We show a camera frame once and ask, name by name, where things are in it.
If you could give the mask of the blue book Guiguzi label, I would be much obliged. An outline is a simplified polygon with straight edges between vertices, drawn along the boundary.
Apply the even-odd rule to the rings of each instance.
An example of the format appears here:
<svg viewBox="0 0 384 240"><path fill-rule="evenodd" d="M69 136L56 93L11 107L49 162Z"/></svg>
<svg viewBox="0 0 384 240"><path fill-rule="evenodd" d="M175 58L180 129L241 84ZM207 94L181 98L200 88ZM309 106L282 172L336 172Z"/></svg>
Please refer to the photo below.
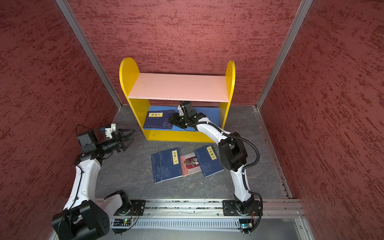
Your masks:
<svg viewBox="0 0 384 240"><path fill-rule="evenodd" d="M145 119L144 129L171 130L173 128L169 119L175 113L174 110L149 111Z"/></svg>

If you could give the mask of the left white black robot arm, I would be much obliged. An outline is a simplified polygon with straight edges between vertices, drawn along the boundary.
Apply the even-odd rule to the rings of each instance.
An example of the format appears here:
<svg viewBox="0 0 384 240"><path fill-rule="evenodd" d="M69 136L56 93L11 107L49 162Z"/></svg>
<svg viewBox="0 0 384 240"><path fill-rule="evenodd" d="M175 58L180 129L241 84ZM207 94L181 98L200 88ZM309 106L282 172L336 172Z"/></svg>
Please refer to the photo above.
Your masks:
<svg viewBox="0 0 384 240"><path fill-rule="evenodd" d="M115 214L133 214L134 208L123 190L108 195L100 203L96 203L95 193L103 161L113 152L127 150L133 142L134 132L111 124L77 136L81 153L74 162L73 188L63 211L52 219L60 240L97 240L109 232L110 220Z"/></svg>

